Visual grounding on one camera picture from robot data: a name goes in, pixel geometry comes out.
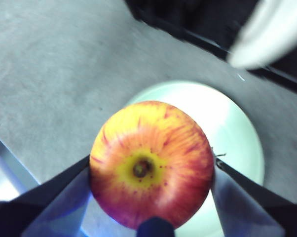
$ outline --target gray concrete floor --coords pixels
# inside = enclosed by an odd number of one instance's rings
[[[123,1],[0,0],[0,139],[40,182],[87,155],[135,93],[173,79],[234,100],[260,136],[264,185],[297,202],[297,94],[135,21]]]

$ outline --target white plate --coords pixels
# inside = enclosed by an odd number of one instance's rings
[[[216,155],[258,184],[263,183],[264,160],[258,135],[244,112],[221,92],[199,83],[171,81],[140,92],[127,104],[157,100],[176,106],[203,129]],[[222,237],[219,217],[209,193],[197,213],[175,230],[176,237]]]

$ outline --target apple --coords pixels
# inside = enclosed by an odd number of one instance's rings
[[[178,108],[146,101],[118,111],[90,153],[90,186],[100,207],[132,229],[153,216],[174,228],[204,202],[214,161],[198,124]]]

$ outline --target apple stem cavity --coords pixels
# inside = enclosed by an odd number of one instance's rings
[[[148,172],[151,172],[152,165],[147,160],[141,160],[133,166],[133,174],[138,178],[143,178]]]

